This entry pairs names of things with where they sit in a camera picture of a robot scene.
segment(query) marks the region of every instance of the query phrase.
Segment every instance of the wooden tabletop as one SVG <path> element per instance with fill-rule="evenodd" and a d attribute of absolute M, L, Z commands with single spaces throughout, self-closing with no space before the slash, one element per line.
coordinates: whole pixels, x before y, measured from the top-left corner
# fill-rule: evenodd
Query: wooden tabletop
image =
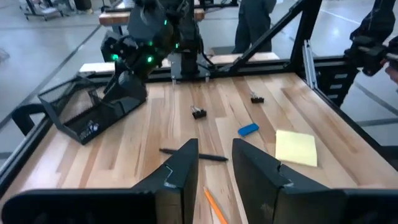
<path fill-rule="evenodd" d="M 195 0 L 195 5 L 199 5 L 199 0 Z M 195 9 L 194 17 L 196 21 L 204 20 L 205 11 L 203 9 Z M 127 24 L 129 18 L 130 12 L 104 12 L 99 16 L 99 23 L 103 26 L 121 25 Z"/>
<path fill-rule="evenodd" d="M 237 55 L 214 56 L 231 62 Z M 258 60 L 277 58 L 257 54 Z M 82 72 L 112 70 L 110 63 L 86 64 Z M 28 189 L 131 187 L 169 156 L 159 148 L 178 149 L 198 138 L 200 153 L 231 159 L 238 129 L 257 123 L 259 131 L 244 138 L 275 155 L 275 131 L 284 129 L 315 136 L 318 167 L 286 162 L 296 171 L 331 188 L 398 189 L 398 173 L 299 79 L 285 73 L 261 77 L 219 78 L 209 83 L 148 84 L 147 102 L 85 146 L 52 127 L 1 204 Z M 265 103 L 250 102 L 250 92 Z M 207 110 L 194 120 L 190 106 Z M 194 223 L 217 223 L 203 193 L 209 188 L 230 223 L 247 223 L 234 179 L 233 162 L 199 161 Z"/>

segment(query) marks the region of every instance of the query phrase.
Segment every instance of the yellow sticky note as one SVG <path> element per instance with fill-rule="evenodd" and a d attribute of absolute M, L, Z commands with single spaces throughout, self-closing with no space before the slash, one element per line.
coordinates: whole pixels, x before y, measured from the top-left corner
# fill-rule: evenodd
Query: yellow sticky note
<path fill-rule="evenodd" d="M 317 166 L 315 138 L 309 134 L 276 131 L 275 158 L 307 166 Z"/>

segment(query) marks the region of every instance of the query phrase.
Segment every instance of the black wire basket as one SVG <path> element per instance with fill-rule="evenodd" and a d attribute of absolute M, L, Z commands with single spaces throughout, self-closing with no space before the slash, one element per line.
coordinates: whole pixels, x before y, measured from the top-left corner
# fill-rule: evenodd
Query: black wire basket
<path fill-rule="evenodd" d="M 105 102 L 105 84 L 76 76 L 38 97 L 57 129 L 84 145 L 146 100 L 124 98 Z"/>

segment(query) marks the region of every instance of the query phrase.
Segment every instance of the binder clip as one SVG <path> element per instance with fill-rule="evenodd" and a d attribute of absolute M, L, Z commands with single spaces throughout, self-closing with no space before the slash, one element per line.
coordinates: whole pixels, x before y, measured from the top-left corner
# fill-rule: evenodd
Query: binder clip
<path fill-rule="evenodd" d="M 204 118 L 207 115 L 207 112 L 203 109 L 197 108 L 195 106 L 191 106 L 192 115 L 195 119 Z"/>
<path fill-rule="evenodd" d="M 254 92 L 251 92 L 251 103 L 264 103 L 263 97 L 258 97 Z"/>

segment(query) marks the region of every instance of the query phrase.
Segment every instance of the pen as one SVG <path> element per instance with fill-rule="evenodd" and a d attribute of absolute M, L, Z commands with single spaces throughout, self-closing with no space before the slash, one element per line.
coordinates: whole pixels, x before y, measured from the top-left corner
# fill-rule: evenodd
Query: pen
<path fill-rule="evenodd" d="M 159 151 L 164 152 L 166 154 L 173 154 L 176 150 L 175 149 L 159 149 Z M 207 159 L 207 160 L 219 161 L 219 162 L 228 161 L 228 159 L 223 156 L 214 156 L 214 155 L 201 154 L 201 153 L 199 153 L 199 159 Z"/>
<path fill-rule="evenodd" d="M 213 196 L 211 196 L 210 191 L 206 187 L 203 187 L 203 190 L 205 191 L 205 195 L 206 195 L 207 200 L 209 201 L 211 207 L 215 211 L 218 219 L 220 220 L 220 223 L 221 224 L 228 224 L 228 222 L 224 218 L 224 215 L 221 212 L 220 208 L 218 208 L 217 203 L 214 200 Z"/>

